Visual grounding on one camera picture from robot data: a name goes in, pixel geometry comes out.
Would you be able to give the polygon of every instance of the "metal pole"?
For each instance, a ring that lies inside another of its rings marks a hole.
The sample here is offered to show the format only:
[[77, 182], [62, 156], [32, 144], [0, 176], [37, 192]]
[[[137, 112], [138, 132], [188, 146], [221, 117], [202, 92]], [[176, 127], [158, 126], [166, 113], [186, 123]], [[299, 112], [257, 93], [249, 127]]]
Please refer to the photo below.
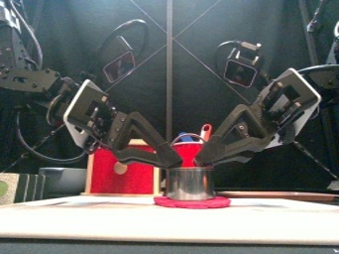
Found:
[[166, 142], [172, 141], [172, 46], [173, 46], [173, 3], [172, 0], [166, 0], [166, 100], [165, 100], [165, 139]]

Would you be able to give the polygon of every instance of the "stainless steel cup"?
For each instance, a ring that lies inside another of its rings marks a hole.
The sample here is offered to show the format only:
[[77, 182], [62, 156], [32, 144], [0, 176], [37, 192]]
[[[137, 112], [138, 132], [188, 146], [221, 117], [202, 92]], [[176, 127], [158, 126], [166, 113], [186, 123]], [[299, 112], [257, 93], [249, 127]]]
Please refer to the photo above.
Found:
[[165, 170], [165, 195], [174, 200], [206, 200], [214, 197], [209, 168], [174, 168]]

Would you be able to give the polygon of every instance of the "silver cup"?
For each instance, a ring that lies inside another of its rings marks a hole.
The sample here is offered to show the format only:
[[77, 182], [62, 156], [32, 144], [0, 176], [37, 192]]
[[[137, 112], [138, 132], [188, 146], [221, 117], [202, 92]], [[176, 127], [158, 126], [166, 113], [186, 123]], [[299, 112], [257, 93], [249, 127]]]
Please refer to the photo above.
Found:
[[165, 195], [174, 200], [206, 200], [214, 197], [213, 170], [174, 168], [165, 170]]

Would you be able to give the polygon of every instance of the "mounted camera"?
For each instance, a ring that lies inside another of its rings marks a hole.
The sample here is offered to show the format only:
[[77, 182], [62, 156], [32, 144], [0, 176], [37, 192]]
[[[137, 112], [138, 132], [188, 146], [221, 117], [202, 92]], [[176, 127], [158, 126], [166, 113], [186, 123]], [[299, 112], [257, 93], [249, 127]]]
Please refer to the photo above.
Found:
[[259, 48], [260, 44], [238, 43], [233, 48], [225, 63], [222, 77], [236, 85], [245, 88], [255, 83], [255, 78], [259, 73]]

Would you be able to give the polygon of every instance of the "white tabletop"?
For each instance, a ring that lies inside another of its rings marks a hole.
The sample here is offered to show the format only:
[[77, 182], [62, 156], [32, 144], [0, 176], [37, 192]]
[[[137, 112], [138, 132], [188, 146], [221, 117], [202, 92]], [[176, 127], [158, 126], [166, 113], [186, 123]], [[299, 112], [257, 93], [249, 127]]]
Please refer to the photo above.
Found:
[[152, 197], [82, 195], [0, 206], [2, 238], [337, 245], [337, 228], [339, 206], [287, 199], [185, 209]]

